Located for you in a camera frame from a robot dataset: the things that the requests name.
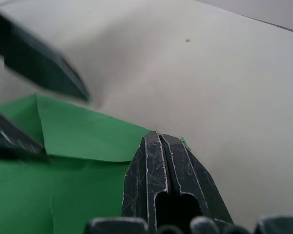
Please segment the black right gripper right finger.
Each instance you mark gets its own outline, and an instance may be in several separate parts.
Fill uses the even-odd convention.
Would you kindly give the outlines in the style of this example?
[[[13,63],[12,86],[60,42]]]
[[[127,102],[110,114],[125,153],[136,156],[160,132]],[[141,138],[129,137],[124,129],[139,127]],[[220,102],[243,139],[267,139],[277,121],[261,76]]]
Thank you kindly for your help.
[[[196,216],[206,216],[222,226],[233,220],[207,169],[184,143],[170,135],[160,135],[170,175],[176,193],[177,214],[188,226]]]

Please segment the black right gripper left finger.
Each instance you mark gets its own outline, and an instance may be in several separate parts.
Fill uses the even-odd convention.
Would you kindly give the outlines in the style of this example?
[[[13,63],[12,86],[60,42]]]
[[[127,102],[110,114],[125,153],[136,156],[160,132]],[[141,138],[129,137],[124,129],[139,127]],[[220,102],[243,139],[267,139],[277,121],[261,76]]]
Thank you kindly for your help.
[[[144,135],[124,179],[122,216],[142,219],[150,234],[164,234],[171,224],[171,139],[156,131]]]

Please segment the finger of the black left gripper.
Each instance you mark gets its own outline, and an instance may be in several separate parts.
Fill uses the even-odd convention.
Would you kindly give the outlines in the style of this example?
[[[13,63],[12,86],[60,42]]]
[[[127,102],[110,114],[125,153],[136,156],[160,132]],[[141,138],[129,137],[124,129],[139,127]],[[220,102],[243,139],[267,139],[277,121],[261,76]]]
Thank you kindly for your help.
[[[56,50],[0,14],[0,56],[14,72],[39,87],[89,102],[85,83]]]
[[[45,147],[0,113],[0,160],[49,163]]]

